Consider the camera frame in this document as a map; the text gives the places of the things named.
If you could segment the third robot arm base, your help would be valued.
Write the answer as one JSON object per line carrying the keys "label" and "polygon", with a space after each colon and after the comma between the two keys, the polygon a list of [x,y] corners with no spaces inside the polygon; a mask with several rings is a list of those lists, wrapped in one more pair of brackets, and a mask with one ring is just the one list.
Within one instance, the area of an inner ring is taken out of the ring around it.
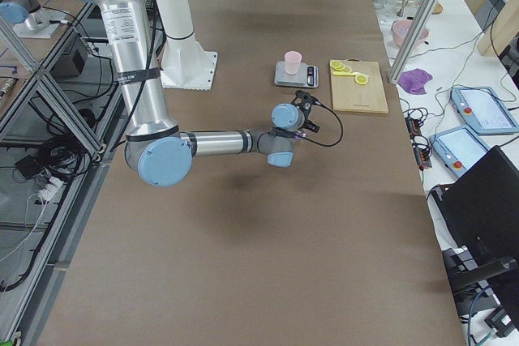
{"label": "third robot arm base", "polygon": [[38,0],[1,0],[1,17],[20,38],[50,39],[67,13],[45,9]]}

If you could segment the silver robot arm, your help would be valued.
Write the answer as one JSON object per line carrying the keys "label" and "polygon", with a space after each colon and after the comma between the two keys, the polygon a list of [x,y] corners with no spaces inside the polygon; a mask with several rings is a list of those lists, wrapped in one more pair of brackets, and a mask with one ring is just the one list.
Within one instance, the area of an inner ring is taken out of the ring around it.
{"label": "silver robot arm", "polygon": [[84,0],[98,6],[115,62],[128,119],[127,164],[153,186],[172,186],[197,156],[258,152],[288,167],[294,145],[317,132],[310,113],[318,100],[296,91],[272,111],[272,129],[182,132],[165,102],[167,87],[208,90],[217,54],[195,38],[187,0]]}

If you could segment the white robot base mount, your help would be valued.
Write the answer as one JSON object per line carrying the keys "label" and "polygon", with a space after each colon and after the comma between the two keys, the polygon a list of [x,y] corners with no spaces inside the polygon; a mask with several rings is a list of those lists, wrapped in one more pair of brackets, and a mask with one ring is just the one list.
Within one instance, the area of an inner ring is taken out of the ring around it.
{"label": "white robot base mount", "polygon": [[166,43],[161,58],[164,88],[208,91],[217,66],[217,53],[195,38],[188,0],[156,0]]}

